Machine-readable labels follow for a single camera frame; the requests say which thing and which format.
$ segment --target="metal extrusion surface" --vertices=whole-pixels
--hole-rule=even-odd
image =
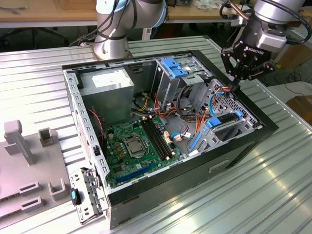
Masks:
[[[134,56],[199,49],[225,73],[217,46],[202,36],[133,41],[129,47]],[[19,117],[25,135],[45,127],[57,130],[68,173],[88,164],[61,66],[91,61],[89,47],[0,54],[0,129]],[[102,217],[81,226],[67,202],[1,233],[311,233],[311,128],[261,84],[245,82],[242,90],[279,129],[228,171],[111,231]]]

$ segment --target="expansion slot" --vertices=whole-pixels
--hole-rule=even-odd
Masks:
[[[116,179],[116,183],[121,183],[121,182],[124,182],[126,180],[132,179],[132,178],[134,178],[134,177],[136,177],[136,176],[138,176],[140,174],[146,173],[146,172],[148,172],[150,170],[152,165],[153,165],[153,163],[148,165],[147,167],[144,167],[144,168],[142,168],[140,170],[137,170],[136,172],[132,172],[132,173],[130,173],[128,175],[125,175],[123,177],[117,178]]]

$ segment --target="yellow wire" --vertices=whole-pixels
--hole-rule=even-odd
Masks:
[[[146,97],[144,106],[141,109],[139,109],[138,111],[144,111],[145,110],[145,108],[147,107],[148,99],[149,99],[149,97]]]

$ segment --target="blue tab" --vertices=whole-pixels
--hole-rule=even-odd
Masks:
[[[161,60],[168,72],[171,73],[173,78],[179,78],[187,76],[185,72],[173,58],[164,58]]]
[[[196,137],[194,143],[191,145],[190,151],[192,151],[193,148],[196,146],[196,144],[197,144],[197,142],[199,141],[199,139],[201,138],[201,136],[202,136],[202,133],[199,133],[198,136]]]
[[[220,124],[221,124],[221,121],[218,118],[212,118],[212,119],[207,120],[207,125],[210,128],[213,128],[213,127],[220,125]]]
[[[179,64],[173,58],[164,58],[161,61],[168,71],[171,69],[177,69],[179,67]]]
[[[171,75],[172,75],[173,78],[179,78],[179,77],[187,76],[188,73],[185,72],[185,71],[182,70],[182,69],[176,69],[176,70],[172,70],[172,71],[171,71]]]
[[[76,193],[75,191],[72,191],[72,199],[75,199],[76,198]]]
[[[243,113],[240,110],[236,111],[236,115],[241,118],[243,116]]]

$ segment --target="cardboard box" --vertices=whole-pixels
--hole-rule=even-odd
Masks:
[[[286,104],[312,125],[312,96],[296,96]]]
[[[96,0],[59,0],[65,10],[95,10]]]

